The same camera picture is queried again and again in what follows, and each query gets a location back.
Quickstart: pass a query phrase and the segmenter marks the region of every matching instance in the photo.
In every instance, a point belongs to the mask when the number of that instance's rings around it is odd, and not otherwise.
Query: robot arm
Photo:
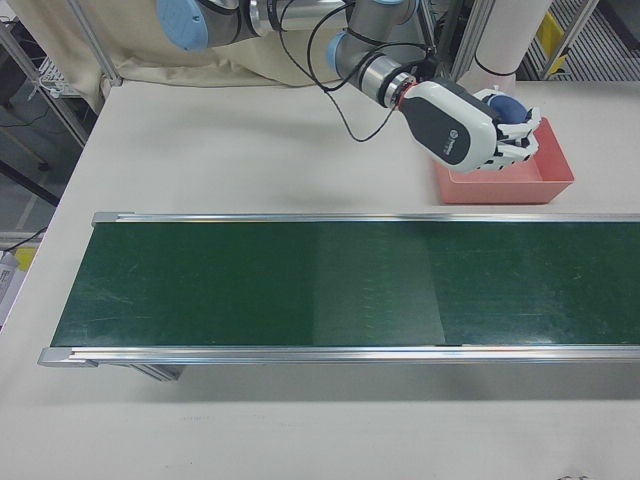
[[[447,168],[501,170],[538,148],[537,108],[497,90],[470,95],[444,79],[418,83],[387,47],[391,32],[415,15],[421,0],[355,0],[325,27],[345,26],[329,43],[327,61],[343,80],[385,108],[397,108],[415,139]],[[167,36],[185,50],[227,45],[269,31],[309,29],[343,7],[342,0],[157,0]],[[287,8],[286,17],[283,11]]]

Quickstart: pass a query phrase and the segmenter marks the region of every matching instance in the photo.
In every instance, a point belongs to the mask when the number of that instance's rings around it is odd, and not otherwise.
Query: white cylinder
[[[459,82],[471,92],[498,86],[513,95],[515,71],[552,0],[496,0],[471,68]]]

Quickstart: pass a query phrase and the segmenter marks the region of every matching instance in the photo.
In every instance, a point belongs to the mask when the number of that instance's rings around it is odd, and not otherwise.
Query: white table
[[[114,89],[0,335],[1,477],[636,479],[636,365],[36,365],[96,211],[640,213],[640,84],[519,95],[576,176],[548,206],[440,206],[400,115],[356,144],[314,89]],[[384,116],[340,98],[361,132]]]

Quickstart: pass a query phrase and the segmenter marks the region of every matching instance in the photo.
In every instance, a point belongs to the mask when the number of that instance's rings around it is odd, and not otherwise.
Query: white curtain
[[[65,0],[9,0],[20,20],[51,57],[66,80],[96,110],[105,82],[73,13]],[[188,53],[165,37],[155,13],[155,0],[82,0],[96,34],[125,79],[143,82],[220,87],[242,85],[307,85],[310,81],[284,54],[278,36]],[[309,32],[285,33],[294,57],[302,61]],[[324,50],[335,31],[317,35],[314,67],[323,81],[335,79]]]

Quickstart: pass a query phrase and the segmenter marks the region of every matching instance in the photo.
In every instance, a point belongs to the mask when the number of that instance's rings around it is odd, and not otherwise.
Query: gripper logo
[[[451,150],[453,149],[453,145],[456,143],[457,138],[458,138],[457,130],[449,131],[449,138],[447,138],[447,141],[444,144],[444,148],[442,149],[445,155],[449,155],[451,153]]]

